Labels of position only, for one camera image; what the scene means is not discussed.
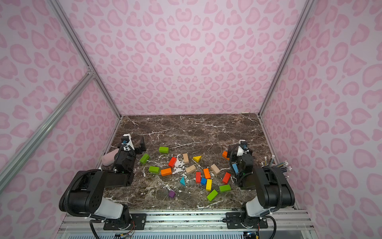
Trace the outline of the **light blue block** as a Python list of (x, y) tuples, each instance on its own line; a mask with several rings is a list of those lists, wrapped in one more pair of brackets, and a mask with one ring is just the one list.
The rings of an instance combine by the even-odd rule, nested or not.
[(232, 168), (233, 168), (235, 174), (237, 175), (239, 173), (237, 164), (236, 163), (232, 164)]

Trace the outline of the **yellow triangle block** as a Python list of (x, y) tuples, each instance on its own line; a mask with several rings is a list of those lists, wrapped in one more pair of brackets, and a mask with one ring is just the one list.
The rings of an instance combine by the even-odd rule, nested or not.
[(201, 161), (201, 159), (202, 159), (202, 156), (200, 155), (200, 156), (194, 156), (193, 157), (193, 161), (195, 161), (195, 162), (197, 162), (197, 163), (199, 163), (200, 161)]

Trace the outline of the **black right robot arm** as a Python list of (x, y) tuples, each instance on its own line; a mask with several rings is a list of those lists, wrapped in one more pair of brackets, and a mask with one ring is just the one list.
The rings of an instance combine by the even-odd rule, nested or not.
[(252, 153), (244, 140), (227, 150), (233, 182), (242, 190), (256, 191), (256, 197), (245, 202), (238, 213), (226, 214), (224, 221), (230, 229), (266, 228), (267, 216), (295, 203), (294, 192), (285, 176), (292, 170), (288, 162), (274, 164), (272, 156), (265, 165), (256, 166)]

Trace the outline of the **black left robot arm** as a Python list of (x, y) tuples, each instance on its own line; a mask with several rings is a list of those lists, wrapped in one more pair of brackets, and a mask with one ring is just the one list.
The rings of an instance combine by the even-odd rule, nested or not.
[(112, 170), (90, 169), (79, 171), (70, 182), (59, 202), (59, 209), (74, 217), (90, 217), (125, 229), (132, 224), (128, 206), (103, 197), (105, 188), (131, 186), (137, 155), (146, 151), (142, 137), (138, 147), (131, 135), (124, 134), (114, 156)]

